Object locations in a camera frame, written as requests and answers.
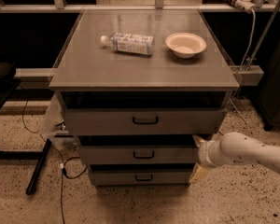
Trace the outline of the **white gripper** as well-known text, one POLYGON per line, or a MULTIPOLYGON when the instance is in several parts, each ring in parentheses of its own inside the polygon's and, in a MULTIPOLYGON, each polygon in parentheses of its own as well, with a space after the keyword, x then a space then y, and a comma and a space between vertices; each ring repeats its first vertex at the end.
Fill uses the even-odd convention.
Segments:
POLYGON ((190 184, 195 184, 204 179, 209 173, 208 168, 217 168, 223 165, 223 156, 221 152, 220 142, 210 140, 207 141, 194 134, 192 136, 198 150, 199 164, 196 163, 189 178, 190 184))

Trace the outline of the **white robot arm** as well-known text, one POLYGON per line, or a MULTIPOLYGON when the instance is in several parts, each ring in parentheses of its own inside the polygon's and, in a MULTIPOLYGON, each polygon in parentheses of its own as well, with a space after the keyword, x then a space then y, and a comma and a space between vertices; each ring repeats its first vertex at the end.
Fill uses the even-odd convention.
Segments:
POLYGON ((280 147, 266 145, 242 133, 226 133, 219 140, 206 141, 193 136, 198 147, 196 161, 189 182, 197 183, 213 169, 224 165, 259 164, 280 174, 280 147))

